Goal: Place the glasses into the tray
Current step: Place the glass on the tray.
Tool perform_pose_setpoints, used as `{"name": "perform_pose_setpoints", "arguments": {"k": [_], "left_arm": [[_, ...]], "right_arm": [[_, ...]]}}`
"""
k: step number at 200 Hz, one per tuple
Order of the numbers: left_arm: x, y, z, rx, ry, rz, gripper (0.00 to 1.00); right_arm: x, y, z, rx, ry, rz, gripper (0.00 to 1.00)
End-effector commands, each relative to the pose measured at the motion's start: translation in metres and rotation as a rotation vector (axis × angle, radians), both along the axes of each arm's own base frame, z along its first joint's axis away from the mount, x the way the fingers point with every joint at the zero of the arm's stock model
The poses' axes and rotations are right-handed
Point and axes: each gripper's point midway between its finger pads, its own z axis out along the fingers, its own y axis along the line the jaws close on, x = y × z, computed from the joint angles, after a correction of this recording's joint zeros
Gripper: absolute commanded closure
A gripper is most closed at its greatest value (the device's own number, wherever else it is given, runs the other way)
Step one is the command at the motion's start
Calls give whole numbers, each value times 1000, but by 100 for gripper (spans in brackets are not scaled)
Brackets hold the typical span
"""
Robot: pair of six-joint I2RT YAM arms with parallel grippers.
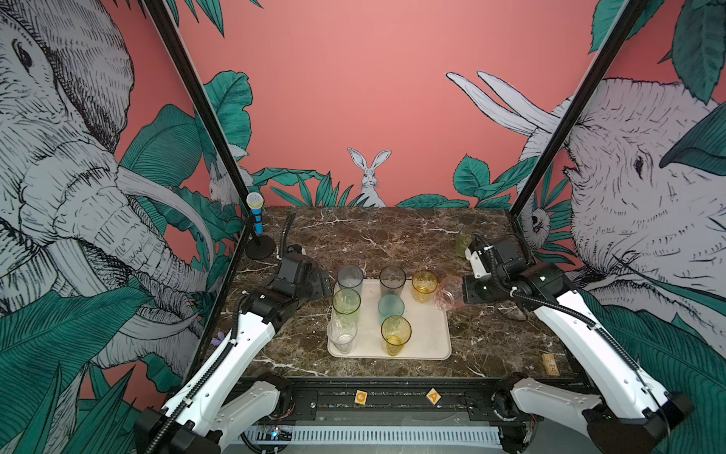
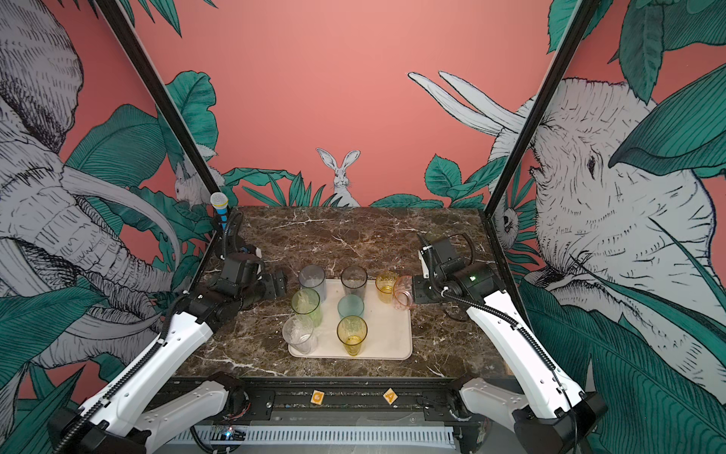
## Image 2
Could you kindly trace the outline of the pink short glass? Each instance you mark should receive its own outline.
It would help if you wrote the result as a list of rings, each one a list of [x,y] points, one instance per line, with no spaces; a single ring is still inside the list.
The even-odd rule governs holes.
[[[414,306],[413,277],[400,276],[393,286],[393,304],[398,310],[410,310]]]

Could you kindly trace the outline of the amber short glass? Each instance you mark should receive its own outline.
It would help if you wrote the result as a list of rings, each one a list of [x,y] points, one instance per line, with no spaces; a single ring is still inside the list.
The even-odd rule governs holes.
[[[396,272],[385,271],[376,276],[375,286],[378,299],[384,304],[390,304],[393,299],[395,283],[399,278]]]

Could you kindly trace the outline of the dark smoky tall glass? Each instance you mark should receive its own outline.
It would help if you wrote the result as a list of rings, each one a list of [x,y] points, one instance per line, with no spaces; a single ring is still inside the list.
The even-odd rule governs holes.
[[[346,295],[357,295],[360,299],[365,299],[368,274],[363,267],[358,265],[348,266],[342,272],[340,281]]]

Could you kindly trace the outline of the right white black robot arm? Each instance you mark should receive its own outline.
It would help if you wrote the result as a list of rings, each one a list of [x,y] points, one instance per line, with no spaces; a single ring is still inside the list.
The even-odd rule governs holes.
[[[483,378],[461,383],[456,393],[465,412],[512,431],[529,453],[576,453],[607,412],[596,392],[586,392],[554,361],[512,302],[492,269],[476,263],[455,272],[423,266],[413,279],[417,303],[449,301],[491,340],[521,390],[511,392]]]

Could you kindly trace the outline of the beige rectangular tray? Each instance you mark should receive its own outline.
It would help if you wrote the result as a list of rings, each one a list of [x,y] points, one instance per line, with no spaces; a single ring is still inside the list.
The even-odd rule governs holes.
[[[377,361],[404,361],[412,354],[410,312],[398,310],[393,303],[383,303],[378,298],[375,281],[369,280],[364,298],[362,318],[368,325],[368,335],[360,353],[350,356],[338,339],[340,322],[338,301],[345,295],[339,279],[326,280],[326,299],[321,304],[323,321],[314,329],[317,346],[310,354],[302,354],[289,346],[289,354],[307,359],[376,359]]]

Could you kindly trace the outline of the grey-blue translucent glass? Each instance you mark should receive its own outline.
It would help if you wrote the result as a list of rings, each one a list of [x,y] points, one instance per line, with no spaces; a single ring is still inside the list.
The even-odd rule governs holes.
[[[302,289],[312,289],[319,295],[321,302],[326,298],[326,273],[319,265],[307,265],[298,274]]]

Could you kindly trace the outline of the yellow tall glass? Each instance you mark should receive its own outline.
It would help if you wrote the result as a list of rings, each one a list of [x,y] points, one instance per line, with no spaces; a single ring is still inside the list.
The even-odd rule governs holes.
[[[347,354],[356,357],[362,350],[362,344],[368,336],[368,325],[360,316],[347,316],[337,326],[338,340]]]

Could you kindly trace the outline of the light green translucent glass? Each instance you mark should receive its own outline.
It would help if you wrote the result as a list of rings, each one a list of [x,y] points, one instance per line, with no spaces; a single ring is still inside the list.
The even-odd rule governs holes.
[[[298,315],[308,316],[314,327],[319,327],[323,321],[321,310],[321,297],[317,291],[308,288],[299,289],[291,298],[291,308]]]

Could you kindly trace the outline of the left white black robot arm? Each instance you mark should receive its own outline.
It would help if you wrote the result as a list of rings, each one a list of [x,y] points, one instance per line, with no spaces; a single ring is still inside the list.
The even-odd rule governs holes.
[[[159,336],[124,371],[77,410],[61,409],[47,424],[56,453],[152,453],[201,421],[236,422],[251,408],[244,383],[226,373],[155,409],[149,403],[181,365],[243,306],[287,293],[281,271],[247,287],[217,282],[185,291],[168,309]]]

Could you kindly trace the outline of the clear tall glass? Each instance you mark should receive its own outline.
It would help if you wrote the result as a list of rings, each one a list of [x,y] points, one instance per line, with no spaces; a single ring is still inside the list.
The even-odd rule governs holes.
[[[283,326],[283,338],[292,349],[302,355],[312,353],[317,347],[315,325],[307,315],[294,315]]]

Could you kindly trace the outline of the teal frosted glass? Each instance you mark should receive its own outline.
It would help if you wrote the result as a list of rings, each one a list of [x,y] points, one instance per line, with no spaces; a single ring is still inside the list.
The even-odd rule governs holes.
[[[355,294],[345,295],[338,301],[338,315],[341,319],[351,316],[363,317],[364,311],[364,301]]]

